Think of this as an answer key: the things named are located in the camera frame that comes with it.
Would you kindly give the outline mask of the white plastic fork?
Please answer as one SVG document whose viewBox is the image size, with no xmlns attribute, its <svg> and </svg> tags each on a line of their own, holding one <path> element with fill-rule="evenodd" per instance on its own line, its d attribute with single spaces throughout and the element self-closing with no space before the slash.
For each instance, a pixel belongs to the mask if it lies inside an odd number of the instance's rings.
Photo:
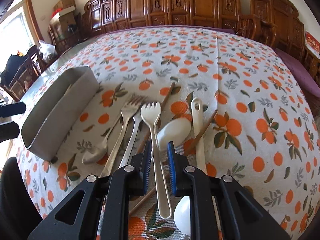
<svg viewBox="0 0 320 240">
<path fill-rule="evenodd" d="M 161 116 L 161 104 L 157 102 L 146 103 L 141 107 L 140 114 L 144 123 L 148 126 L 152 143 L 153 170 L 155 177 L 155 188 L 157 194 L 158 211 L 162 219 L 172 216 L 166 178 L 159 156 L 159 147 L 156 133 L 156 125 Z"/>
</svg>

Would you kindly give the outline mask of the clear plastic bag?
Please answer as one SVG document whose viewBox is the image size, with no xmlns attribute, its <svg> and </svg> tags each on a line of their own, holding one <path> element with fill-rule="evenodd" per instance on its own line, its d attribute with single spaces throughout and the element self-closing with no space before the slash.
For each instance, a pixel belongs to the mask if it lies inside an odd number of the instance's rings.
<svg viewBox="0 0 320 240">
<path fill-rule="evenodd" d="M 57 52 L 52 44 L 39 40 L 39 45 L 39 51 L 42 54 L 44 62 L 49 63 L 57 57 Z"/>
</svg>

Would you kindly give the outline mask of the black bag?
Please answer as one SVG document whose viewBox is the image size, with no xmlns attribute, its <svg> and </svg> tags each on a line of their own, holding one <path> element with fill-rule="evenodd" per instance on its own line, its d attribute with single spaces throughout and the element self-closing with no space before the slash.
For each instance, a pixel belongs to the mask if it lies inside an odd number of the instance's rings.
<svg viewBox="0 0 320 240">
<path fill-rule="evenodd" d="M 18 72 L 20 66 L 26 61 L 28 58 L 27 55 L 18 56 L 18 55 L 11 55 L 7 61 L 6 67 L 1 72 L 1 84 L 9 87 L 11 81 L 13 80 L 14 76 Z"/>
</svg>

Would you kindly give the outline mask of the metal spoon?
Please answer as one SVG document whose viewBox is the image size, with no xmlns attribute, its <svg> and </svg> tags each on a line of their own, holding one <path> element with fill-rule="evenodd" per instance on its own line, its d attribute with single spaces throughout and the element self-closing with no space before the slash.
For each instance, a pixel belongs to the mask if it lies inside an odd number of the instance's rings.
<svg viewBox="0 0 320 240">
<path fill-rule="evenodd" d="M 107 153 L 108 137 L 112 133 L 117 122 L 120 120 L 120 116 L 121 116 L 121 114 L 118 114 L 113 125 L 108 129 L 107 133 L 104 135 L 102 142 L 93 146 L 90 150 L 86 150 L 86 152 L 84 153 L 84 155 L 82 157 L 82 163 L 84 165 L 95 163 L 105 156 L 105 154 Z"/>
</svg>

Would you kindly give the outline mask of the rectangular metal tray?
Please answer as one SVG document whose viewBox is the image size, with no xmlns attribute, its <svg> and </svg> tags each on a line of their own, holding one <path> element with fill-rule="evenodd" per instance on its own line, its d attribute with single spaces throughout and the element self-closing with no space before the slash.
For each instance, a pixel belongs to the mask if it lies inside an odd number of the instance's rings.
<svg viewBox="0 0 320 240">
<path fill-rule="evenodd" d="M 52 160 L 98 88 L 88 66 L 63 72 L 26 118 L 21 130 L 25 148 L 45 161 Z"/>
</svg>

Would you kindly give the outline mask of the white ceramic soup spoon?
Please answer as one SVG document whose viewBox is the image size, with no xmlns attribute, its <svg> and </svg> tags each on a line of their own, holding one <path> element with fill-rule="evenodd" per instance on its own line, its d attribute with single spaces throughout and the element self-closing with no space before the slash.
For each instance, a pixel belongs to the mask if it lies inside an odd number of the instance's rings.
<svg viewBox="0 0 320 240">
<path fill-rule="evenodd" d="M 157 134 L 160 151 L 166 151 L 169 142 L 179 146 L 188 137 L 191 123 L 186 118 L 177 118 L 167 123 Z"/>
</svg>

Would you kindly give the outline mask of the stacked cardboard boxes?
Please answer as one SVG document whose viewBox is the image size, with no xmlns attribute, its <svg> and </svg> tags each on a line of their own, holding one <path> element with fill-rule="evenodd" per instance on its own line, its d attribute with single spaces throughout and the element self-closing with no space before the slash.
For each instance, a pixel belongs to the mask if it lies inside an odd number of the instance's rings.
<svg viewBox="0 0 320 240">
<path fill-rule="evenodd" d="M 65 35 L 70 25 L 76 25 L 75 0 L 59 0 L 54 6 L 49 26 L 56 37 Z"/>
</svg>

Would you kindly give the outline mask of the dark wooden side chair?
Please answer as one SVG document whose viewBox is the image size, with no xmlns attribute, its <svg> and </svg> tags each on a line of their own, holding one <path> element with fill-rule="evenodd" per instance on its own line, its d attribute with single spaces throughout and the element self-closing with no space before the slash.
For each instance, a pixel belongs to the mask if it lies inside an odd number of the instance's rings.
<svg viewBox="0 0 320 240">
<path fill-rule="evenodd" d="M 16 102 L 21 100 L 31 85 L 48 68 L 37 45 L 30 47 L 26 55 L 28 58 L 18 69 L 9 87 L 1 84 L 1 88 Z"/>
</svg>

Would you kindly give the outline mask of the white plastic serving spoon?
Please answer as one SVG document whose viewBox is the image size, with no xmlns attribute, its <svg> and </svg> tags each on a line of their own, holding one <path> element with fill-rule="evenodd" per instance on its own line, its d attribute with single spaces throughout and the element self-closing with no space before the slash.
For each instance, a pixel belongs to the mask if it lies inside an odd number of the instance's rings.
<svg viewBox="0 0 320 240">
<path fill-rule="evenodd" d="M 198 136 L 203 126 L 203 103 L 200 98 L 193 98 L 191 101 L 191 112 L 193 116 L 194 135 Z M 195 150 L 197 168 L 207 175 L 203 137 L 199 139 Z M 180 232 L 190 236 L 190 200 L 188 196 L 183 197 L 178 202 L 174 212 L 174 221 Z"/>
</svg>

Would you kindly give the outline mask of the orange print tablecloth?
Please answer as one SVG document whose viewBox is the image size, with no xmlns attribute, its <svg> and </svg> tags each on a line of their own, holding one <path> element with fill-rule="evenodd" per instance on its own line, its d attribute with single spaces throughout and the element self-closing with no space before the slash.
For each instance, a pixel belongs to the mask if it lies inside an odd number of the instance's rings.
<svg viewBox="0 0 320 240">
<path fill-rule="evenodd" d="M 161 124 L 191 121 L 190 104 L 203 102 L 215 115 L 204 134 L 207 172 L 233 176 L 298 239 L 319 209 L 319 135 L 309 104 L 287 64 L 269 47 L 209 29 L 159 27 L 104 35 L 45 76 L 25 97 L 33 112 L 41 96 L 65 71 L 88 66 L 99 87 L 52 161 L 18 142 L 17 160 L 35 209 L 46 217 L 105 160 L 84 165 L 84 153 L 108 136 L 131 94 L 167 100 Z"/>
</svg>

